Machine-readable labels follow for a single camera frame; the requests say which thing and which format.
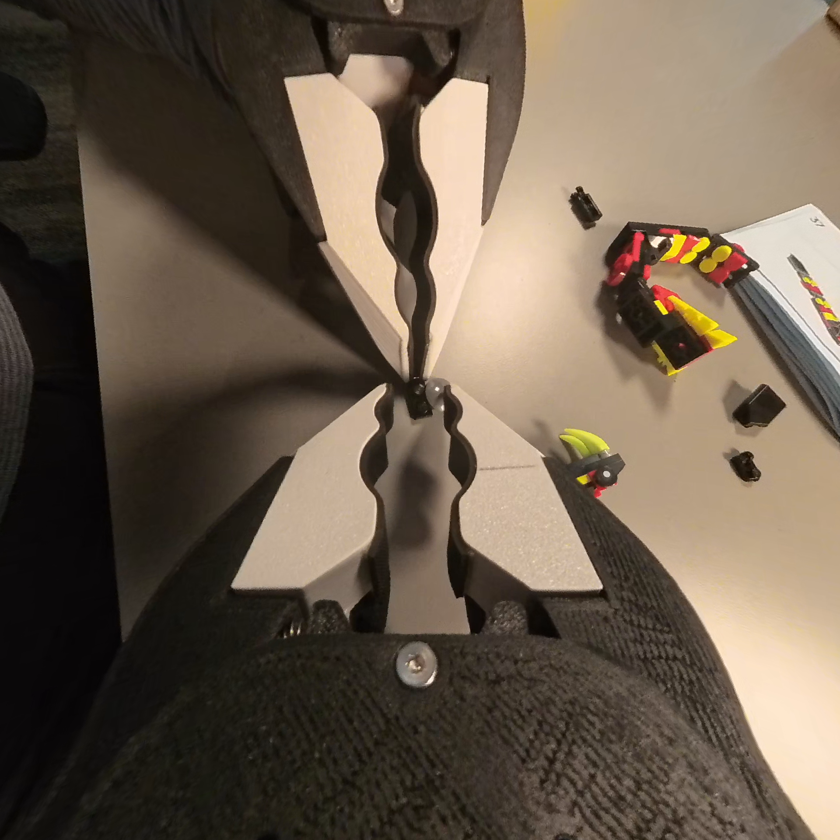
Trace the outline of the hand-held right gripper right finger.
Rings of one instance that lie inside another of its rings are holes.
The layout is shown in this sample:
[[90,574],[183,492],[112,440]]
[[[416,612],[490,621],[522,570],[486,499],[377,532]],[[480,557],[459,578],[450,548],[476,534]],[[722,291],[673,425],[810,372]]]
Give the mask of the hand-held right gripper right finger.
[[604,596],[584,541],[543,455],[457,385],[443,391],[448,469],[457,479],[447,563],[469,630],[480,633],[498,604],[549,631],[544,602]]

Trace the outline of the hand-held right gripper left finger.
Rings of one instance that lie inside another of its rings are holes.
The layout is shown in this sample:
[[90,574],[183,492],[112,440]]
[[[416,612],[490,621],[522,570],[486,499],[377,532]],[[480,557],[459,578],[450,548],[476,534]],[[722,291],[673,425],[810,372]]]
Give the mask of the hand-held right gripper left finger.
[[378,385],[293,456],[232,581],[310,613],[337,603],[360,632],[385,630],[391,576],[382,497],[393,388]]

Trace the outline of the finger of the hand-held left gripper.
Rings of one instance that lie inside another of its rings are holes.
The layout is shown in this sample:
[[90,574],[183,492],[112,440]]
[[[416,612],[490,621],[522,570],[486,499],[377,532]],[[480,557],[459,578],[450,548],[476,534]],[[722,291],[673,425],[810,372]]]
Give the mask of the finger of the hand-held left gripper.
[[396,209],[382,200],[383,130],[411,72],[319,73],[286,79],[287,95],[318,201],[319,247],[388,364],[408,378],[413,279],[394,251]]
[[443,349],[482,236],[488,85],[451,78],[423,110],[419,160],[434,196],[435,226],[427,259],[435,304],[424,376]]

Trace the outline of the black toy brick green claws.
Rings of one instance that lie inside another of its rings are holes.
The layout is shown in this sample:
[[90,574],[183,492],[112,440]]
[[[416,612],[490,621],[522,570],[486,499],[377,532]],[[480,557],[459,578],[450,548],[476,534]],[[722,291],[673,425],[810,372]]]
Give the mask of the black toy brick green claws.
[[579,428],[567,427],[559,440],[571,453],[568,469],[573,478],[594,499],[614,487],[626,467],[624,458],[613,452],[609,444],[597,434]]

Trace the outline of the red yellow toy brick arm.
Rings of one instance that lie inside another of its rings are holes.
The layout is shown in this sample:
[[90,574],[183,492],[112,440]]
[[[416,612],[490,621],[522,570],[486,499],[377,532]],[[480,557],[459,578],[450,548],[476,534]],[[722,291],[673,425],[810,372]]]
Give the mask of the red yellow toy brick arm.
[[740,244],[704,227],[629,222],[605,252],[605,287],[617,316],[667,375],[737,342],[717,321],[678,293],[652,283],[656,266],[687,266],[730,290],[760,268]]

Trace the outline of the person's left forearm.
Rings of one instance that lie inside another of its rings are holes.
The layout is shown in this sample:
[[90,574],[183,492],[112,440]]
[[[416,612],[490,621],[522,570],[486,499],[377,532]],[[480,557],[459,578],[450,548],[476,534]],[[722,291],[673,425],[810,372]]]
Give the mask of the person's left forearm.
[[[71,29],[169,60],[240,106],[277,93],[277,79],[246,54],[227,27],[241,24],[244,2],[38,1],[19,2]],[[230,16],[223,21],[225,14]]]

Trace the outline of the grey black toy brick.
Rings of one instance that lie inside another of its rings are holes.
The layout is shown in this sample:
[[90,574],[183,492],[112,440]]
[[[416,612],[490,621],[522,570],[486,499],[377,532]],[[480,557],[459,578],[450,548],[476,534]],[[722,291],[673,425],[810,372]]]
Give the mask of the grey black toy brick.
[[570,209],[583,230],[593,229],[601,221],[603,213],[594,198],[581,185],[569,197]]

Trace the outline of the black toy brick wedge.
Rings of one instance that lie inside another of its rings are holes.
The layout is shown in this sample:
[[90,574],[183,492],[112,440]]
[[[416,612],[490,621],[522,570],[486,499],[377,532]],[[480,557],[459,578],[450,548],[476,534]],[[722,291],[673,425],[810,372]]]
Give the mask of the black toy brick wedge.
[[782,397],[770,385],[761,384],[741,400],[731,418],[744,428],[766,428],[785,408]]

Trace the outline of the open instruction booklet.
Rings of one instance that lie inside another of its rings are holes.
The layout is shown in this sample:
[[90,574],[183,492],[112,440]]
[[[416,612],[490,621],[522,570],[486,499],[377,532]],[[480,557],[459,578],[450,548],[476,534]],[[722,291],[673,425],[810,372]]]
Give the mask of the open instruction booklet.
[[813,204],[723,234],[758,263],[740,301],[827,428],[839,436],[839,230]]

